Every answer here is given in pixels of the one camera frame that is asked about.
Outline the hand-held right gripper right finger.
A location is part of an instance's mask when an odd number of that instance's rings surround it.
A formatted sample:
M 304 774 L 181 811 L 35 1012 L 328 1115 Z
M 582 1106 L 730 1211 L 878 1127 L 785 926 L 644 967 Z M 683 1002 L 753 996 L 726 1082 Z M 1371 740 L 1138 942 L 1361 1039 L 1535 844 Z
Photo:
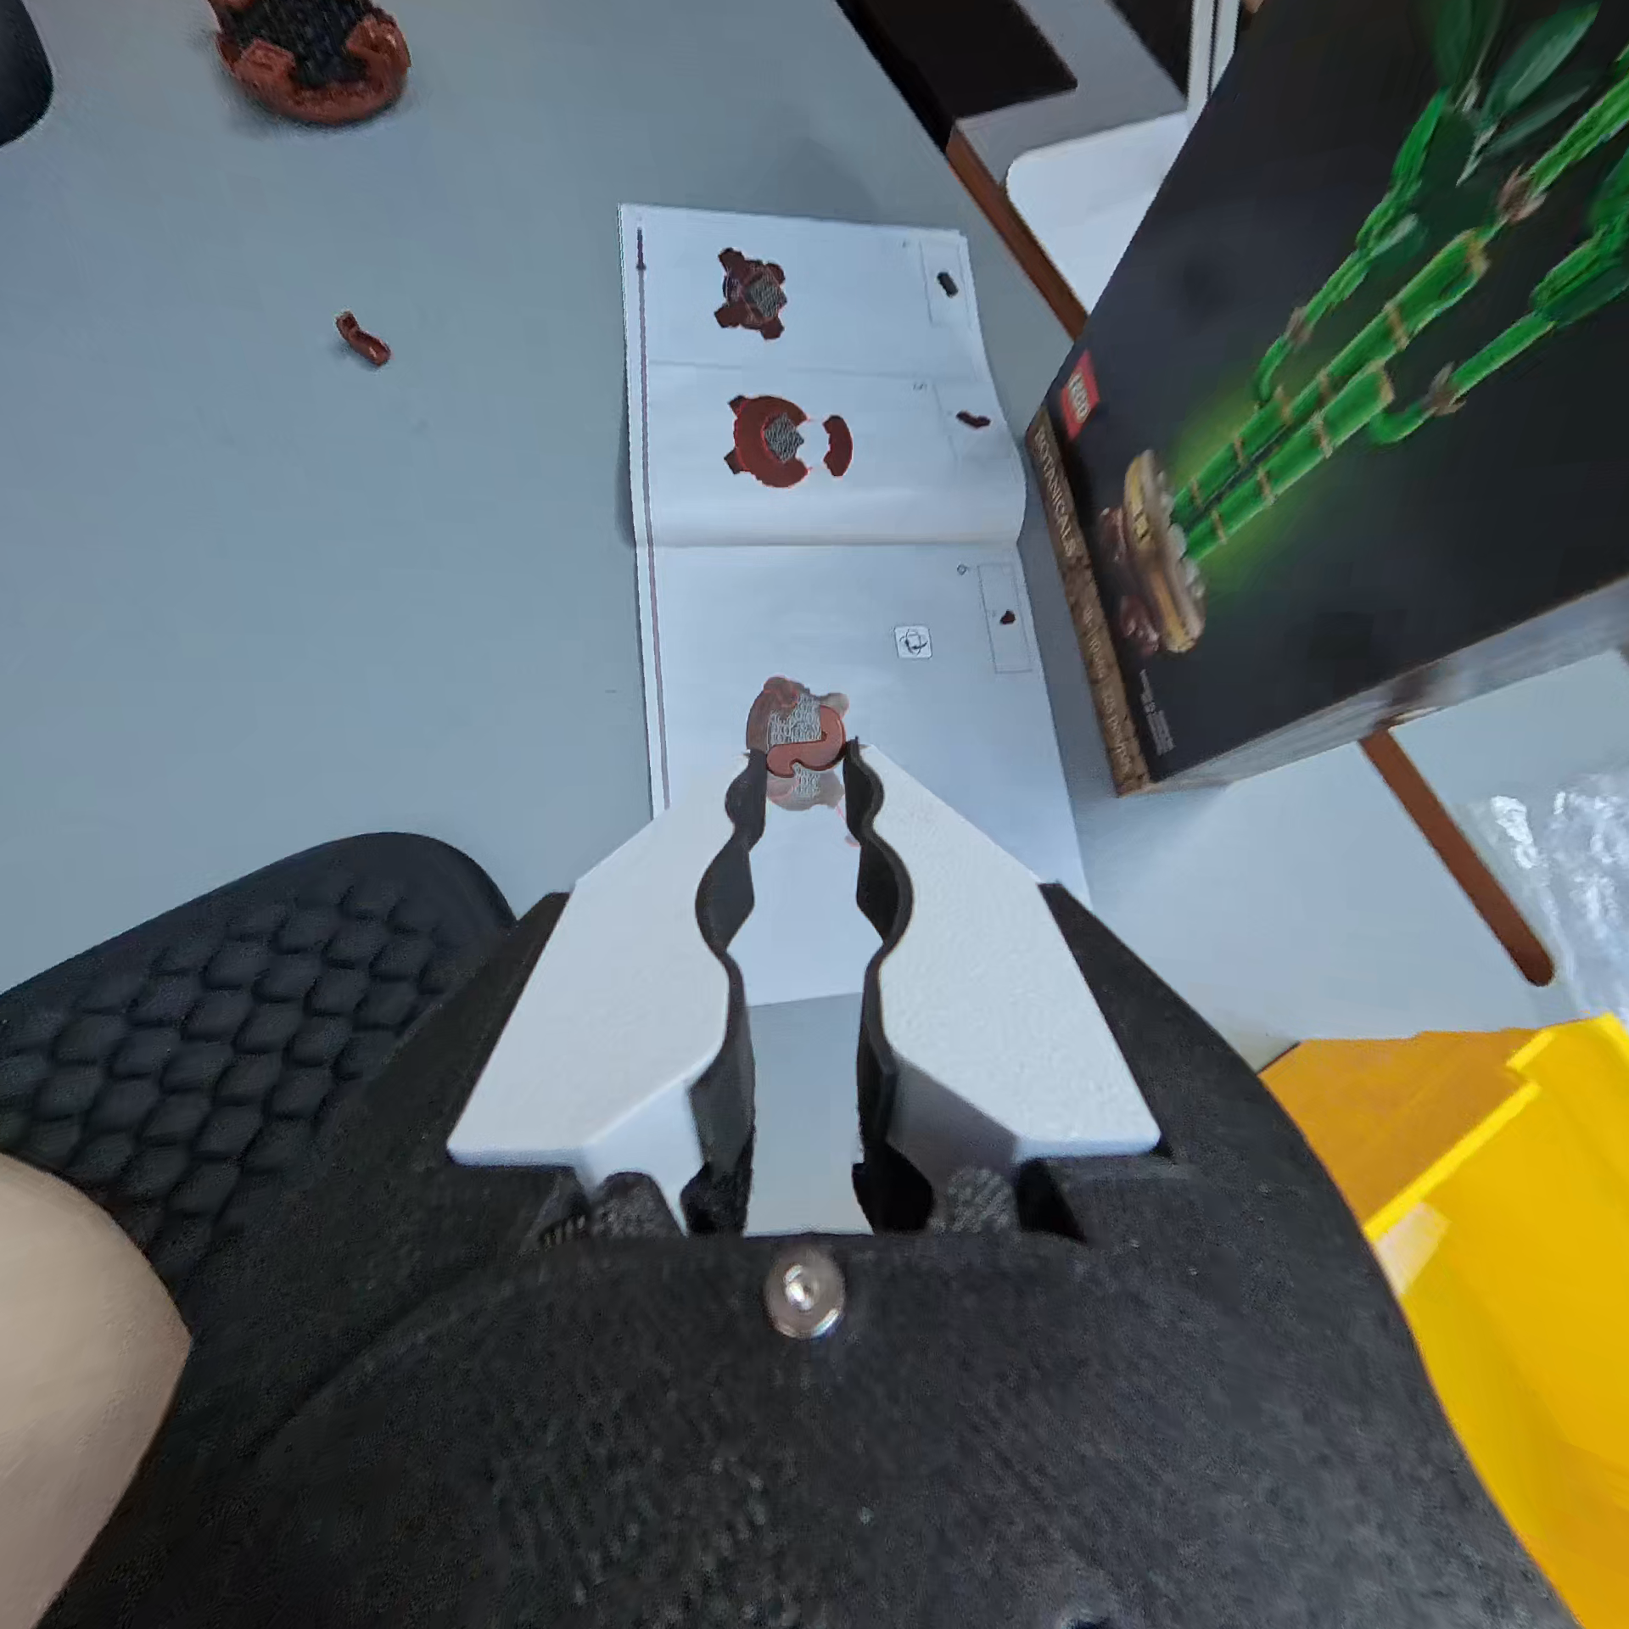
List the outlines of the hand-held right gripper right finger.
M 962 1172 L 1138 1158 L 1162 1129 L 1045 885 L 871 744 L 843 750 L 857 906 L 878 946 L 861 985 L 859 1158 L 875 1233 L 918 1233 Z

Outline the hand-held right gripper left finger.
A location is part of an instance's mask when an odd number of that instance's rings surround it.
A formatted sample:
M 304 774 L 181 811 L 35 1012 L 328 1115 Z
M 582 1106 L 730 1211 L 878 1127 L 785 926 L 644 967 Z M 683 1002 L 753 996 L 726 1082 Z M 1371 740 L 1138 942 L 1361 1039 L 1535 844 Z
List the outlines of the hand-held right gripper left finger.
M 447 1137 L 462 1166 L 644 1176 L 687 1233 L 746 1229 L 755 1067 L 730 946 L 767 760 L 730 758 L 568 895 Z

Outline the round brown black brick base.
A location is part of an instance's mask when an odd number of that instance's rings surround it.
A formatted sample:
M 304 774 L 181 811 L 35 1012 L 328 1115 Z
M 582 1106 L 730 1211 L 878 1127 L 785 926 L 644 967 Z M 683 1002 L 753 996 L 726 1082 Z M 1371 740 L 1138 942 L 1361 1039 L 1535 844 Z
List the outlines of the round brown black brick base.
M 410 51 L 371 2 L 210 2 L 220 65 L 265 111 L 304 125 L 363 123 L 406 92 Z

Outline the person's left forearm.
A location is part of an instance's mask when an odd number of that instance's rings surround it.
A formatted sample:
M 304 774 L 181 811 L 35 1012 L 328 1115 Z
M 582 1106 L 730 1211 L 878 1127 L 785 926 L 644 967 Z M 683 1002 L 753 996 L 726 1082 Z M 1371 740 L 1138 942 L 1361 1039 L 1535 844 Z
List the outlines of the person's left forearm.
M 111 1518 L 191 1346 L 95 1203 L 1 1160 L 1 1625 L 37 1625 Z

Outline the white instruction booklet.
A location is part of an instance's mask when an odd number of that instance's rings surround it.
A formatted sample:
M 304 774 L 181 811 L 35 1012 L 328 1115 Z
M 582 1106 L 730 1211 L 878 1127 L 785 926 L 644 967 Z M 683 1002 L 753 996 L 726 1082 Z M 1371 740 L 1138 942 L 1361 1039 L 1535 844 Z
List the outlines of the white instruction booklet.
M 1082 887 L 964 236 L 634 203 L 619 227 L 652 811 L 826 703 Z M 857 854 L 839 760 L 767 774 L 730 947 L 752 1004 L 859 990 Z

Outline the yellow plastic bin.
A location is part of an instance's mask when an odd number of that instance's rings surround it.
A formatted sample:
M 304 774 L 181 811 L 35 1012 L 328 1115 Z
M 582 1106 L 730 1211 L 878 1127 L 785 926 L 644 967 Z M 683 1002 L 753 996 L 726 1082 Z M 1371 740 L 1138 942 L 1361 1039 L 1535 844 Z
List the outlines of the yellow plastic bin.
M 1502 1516 L 1580 1625 L 1627 1625 L 1625 1026 L 1312 1041 L 1259 1078 Z

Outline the clear plastic bag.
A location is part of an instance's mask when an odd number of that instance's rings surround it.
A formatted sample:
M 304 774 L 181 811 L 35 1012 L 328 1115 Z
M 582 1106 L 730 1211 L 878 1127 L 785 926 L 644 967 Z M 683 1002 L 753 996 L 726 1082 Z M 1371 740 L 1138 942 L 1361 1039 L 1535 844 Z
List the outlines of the clear plastic bag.
M 1466 807 L 1476 844 L 1582 1016 L 1627 1020 L 1627 772 Z

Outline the black brick set box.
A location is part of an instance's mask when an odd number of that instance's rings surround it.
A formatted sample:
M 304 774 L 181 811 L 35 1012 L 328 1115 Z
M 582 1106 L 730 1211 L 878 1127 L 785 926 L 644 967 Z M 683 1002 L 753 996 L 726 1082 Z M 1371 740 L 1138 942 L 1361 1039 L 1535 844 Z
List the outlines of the black brick set box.
M 1627 4 L 1267 4 L 1027 444 L 1117 795 L 1625 645 Z

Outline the white rounded board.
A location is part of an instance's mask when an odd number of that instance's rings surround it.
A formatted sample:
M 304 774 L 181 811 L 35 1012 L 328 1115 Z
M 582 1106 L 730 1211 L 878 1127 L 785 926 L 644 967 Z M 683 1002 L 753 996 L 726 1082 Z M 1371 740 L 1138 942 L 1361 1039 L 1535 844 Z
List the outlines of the white rounded board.
M 1195 121 L 1193 111 L 1173 111 L 1009 162 L 1007 250 L 1068 338 L 1082 336 Z

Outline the black mat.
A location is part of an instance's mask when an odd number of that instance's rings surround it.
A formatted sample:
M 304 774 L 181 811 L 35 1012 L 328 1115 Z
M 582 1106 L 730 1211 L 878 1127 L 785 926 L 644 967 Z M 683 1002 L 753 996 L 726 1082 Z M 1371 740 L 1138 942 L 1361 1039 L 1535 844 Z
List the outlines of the black mat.
M 1066 61 L 1017 2 L 837 8 L 939 151 L 966 119 L 1078 88 Z

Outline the black rounded object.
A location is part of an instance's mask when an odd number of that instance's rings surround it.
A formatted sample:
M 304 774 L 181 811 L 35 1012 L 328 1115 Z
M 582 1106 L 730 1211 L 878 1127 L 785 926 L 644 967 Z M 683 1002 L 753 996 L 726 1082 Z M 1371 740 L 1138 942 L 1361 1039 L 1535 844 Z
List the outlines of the black rounded object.
M 44 117 L 50 108 L 52 72 L 25 2 L 1 2 L 0 35 L 0 143 L 7 147 Z

